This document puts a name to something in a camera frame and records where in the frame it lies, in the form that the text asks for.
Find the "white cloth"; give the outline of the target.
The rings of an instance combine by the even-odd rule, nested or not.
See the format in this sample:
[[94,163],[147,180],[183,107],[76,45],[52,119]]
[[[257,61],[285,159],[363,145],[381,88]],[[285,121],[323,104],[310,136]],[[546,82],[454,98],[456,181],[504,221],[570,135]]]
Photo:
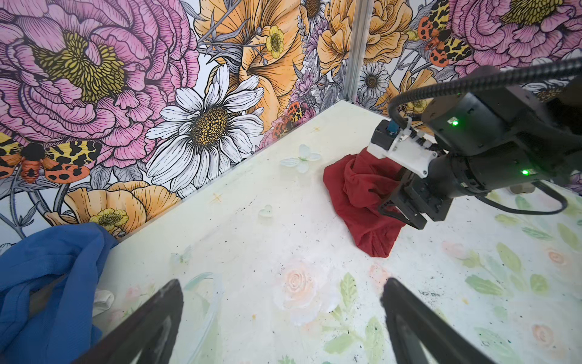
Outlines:
[[112,307],[114,301],[115,296],[111,291],[96,290],[92,305],[92,317],[96,317],[97,315],[108,311]]

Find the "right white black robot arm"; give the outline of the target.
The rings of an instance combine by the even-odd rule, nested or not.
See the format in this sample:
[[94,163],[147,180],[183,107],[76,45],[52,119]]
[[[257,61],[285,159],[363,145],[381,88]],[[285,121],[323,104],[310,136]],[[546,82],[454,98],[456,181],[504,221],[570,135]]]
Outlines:
[[499,71],[407,91],[389,105],[368,151],[401,166],[381,215],[421,230],[454,199],[488,202],[493,190],[547,186],[581,168],[581,68],[574,62]]

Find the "red cloth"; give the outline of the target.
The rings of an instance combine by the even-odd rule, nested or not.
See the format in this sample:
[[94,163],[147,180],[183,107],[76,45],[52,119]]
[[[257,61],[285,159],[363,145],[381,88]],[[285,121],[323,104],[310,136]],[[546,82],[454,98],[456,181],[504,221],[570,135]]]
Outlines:
[[378,159],[366,149],[327,166],[323,182],[336,214],[356,247],[371,257],[387,258],[405,224],[381,215],[378,207],[397,188],[402,166]]

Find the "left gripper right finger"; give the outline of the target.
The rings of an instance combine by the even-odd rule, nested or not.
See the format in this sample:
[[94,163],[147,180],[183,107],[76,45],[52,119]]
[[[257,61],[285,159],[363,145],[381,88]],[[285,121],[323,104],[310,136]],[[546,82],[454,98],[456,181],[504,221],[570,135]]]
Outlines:
[[380,299],[398,363],[492,363],[405,285],[389,278]]

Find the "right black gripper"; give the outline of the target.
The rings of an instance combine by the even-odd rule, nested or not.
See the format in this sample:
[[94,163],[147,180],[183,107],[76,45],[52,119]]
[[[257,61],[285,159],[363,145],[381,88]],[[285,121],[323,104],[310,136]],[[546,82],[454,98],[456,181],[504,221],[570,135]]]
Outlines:
[[444,221],[453,203],[447,190],[453,178],[450,168],[436,168],[427,178],[402,168],[396,175],[396,188],[378,206],[378,212],[417,230],[425,228],[427,217]]

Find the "blue cloth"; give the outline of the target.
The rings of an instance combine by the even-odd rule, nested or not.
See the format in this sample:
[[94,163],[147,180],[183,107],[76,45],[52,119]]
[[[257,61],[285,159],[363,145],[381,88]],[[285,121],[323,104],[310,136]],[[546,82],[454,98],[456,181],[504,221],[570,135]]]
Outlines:
[[95,292],[118,244],[96,223],[37,232],[1,256],[1,361],[71,363],[102,336]]

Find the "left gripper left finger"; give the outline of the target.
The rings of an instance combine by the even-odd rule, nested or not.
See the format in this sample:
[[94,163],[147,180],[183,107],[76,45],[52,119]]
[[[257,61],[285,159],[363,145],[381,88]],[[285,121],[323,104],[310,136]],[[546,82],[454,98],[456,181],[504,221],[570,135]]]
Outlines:
[[75,363],[168,363],[183,313],[183,291],[173,279]]

